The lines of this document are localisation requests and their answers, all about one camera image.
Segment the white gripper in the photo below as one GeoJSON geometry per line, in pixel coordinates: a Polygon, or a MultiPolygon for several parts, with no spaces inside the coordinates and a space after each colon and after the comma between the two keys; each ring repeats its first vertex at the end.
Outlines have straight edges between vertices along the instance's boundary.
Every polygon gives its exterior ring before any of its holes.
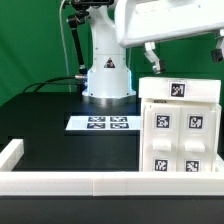
{"type": "Polygon", "coordinates": [[[219,30],[211,56],[214,63],[224,60],[224,0],[119,0],[115,28],[123,47],[145,43],[144,55],[155,74],[164,73],[166,66],[154,42],[219,30]]]}

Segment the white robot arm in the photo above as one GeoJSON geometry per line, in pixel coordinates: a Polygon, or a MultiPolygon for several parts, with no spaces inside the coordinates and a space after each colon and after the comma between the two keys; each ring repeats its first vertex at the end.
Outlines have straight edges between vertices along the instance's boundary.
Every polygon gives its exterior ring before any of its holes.
{"type": "Polygon", "coordinates": [[[136,95],[126,67],[126,50],[143,46],[159,74],[165,64],[154,53],[159,42],[215,33],[212,60],[224,60],[224,0],[91,0],[93,64],[85,98],[105,102],[136,95]]]}

